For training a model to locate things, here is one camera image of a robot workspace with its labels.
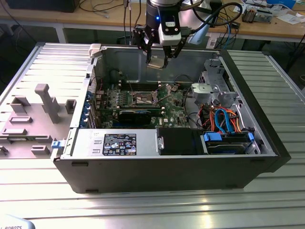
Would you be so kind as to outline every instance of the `metal frame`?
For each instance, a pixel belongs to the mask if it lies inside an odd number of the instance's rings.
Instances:
[[[89,24],[76,24],[76,23],[61,23],[61,22],[41,22],[41,21],[18,21],[21,25],[29,26],[41,26],[41,27],[52,27],[56,30],[59,43],[68,43],[65,35],[65,28],[69,29],[89,29],[89,30],[109,30],[109,31],[123,31],[123,26],[109,26],[109,25],[89,25]],[[0,24],[12,25],[16,24],[13,20],[0,19]],[[221,32],[208,32],[206,34],[209,37],[207,49],[215,47],[215,39],[223,36]],[[274,36],[257,36],[257,35],[246,35],[237,34],[238,39],[251,39],[251,40],[263,40],[263,41],[278,41],[278,42],[300,42],[299,38],[288,38],[288,37],[274,37]]]

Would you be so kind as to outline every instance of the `electronic device on desk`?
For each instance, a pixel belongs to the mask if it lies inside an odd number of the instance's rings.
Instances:
[[[272,17],[273,14],[269,9],[257,9],[254,21],[271,23]]]
[[[6,0],[11,9],[50,10],[73,13],[80,0]]]
[[[252,23],[256,22],[266,22],[270,23],[273,15],[269,9],[256,9],[253,6],[247,6],[243,15],[243,22]]]

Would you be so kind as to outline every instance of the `table leg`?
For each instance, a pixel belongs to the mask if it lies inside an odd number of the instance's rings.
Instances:
[[[214,49],[215,45],[216,45],[217,38],[220,37],[220,33],[219,32],[212,32],[209,35],[210,35],[210,37],[209,37],[208,43],[206,45],[206,48],[207,49]]]
[[[57,33],[57,37],[58,37],[58,41],[59,43],[68,43],[66,34],[64,32],[64,28],[61,25],[56,25],[56,27],[54,27]]]
[[[9,35],[12,36],[14,35],[13,30],[11,29],[11,25],[8,24],[0,24],[1,28]]]

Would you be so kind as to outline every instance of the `workbench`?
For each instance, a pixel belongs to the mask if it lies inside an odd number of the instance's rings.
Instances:
[[[115,0],[114,2],[104,5],[104,8],[110,8],[121,4],[122,1]],[[39,10],[12,10],[5,4],[6,9],[11,13],[13,17],[21,25],[29,26],[42,26],[42,27],[53,27],[55,28],[60,43],[67,43],[65,36],[65,28],[74,29],[91,29],[91,30],[110,30],[110,31],[123,31],[123,6],[116,7],[108,10],[109,18],[97,15],[93,12],[87,12],[80,8],[77,8],[74,13],[63,13],[54,11],[39,11]],[[90,1],[84,2],[83,8],[92,10]],[[138,21],[138,24],[145,24],[145,11],[146,3],[142,4],[142,13]],[[132,3],[132,26],[139,13],[139,3]],[[252,24],[242,22],[241,17],[236,20],[241,23],[237,38],[240,39],[252,39],[252,40],[264,40],[264,41],[280,41],[280,42],[300,42],[303,34],[305,33],[304,24],[298,23],[291,25],[278,18],[272,18],[272,22],[259,23],[255,22]],[[0,24],[6,26],[8,33],[12,34],[10,26],[16,24],[15,21],[0,8]],[[126,15],[126,30],[129,31],[129,13]],[[226,32],[224,26],[218,26],[216,28],[210,28],[207,36],[209,41],[207,48],[213,48],[215,39]]]

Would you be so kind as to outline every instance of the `warning label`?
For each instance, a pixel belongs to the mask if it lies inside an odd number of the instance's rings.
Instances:
[[[105,134],[103,154],[105,156],[137,155],[136,134]]]

